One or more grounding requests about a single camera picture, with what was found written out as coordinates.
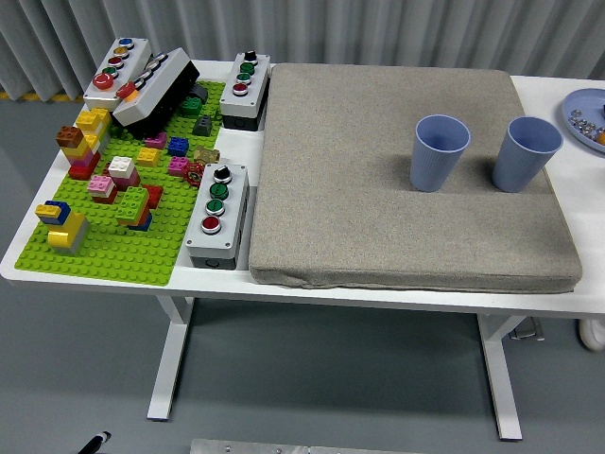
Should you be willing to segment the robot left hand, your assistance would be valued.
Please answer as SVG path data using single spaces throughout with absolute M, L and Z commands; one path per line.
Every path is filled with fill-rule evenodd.
M 112 438 L 106 430 L 93 436 L 79 451 L 78 454 L 96 454 L 98 450 Z

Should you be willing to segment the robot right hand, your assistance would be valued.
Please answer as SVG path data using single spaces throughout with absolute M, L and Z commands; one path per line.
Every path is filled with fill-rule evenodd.
M 605 348 L 605 326 L 603 319 L 579 320 L 579 336 L 582 343 L 593 352 Z

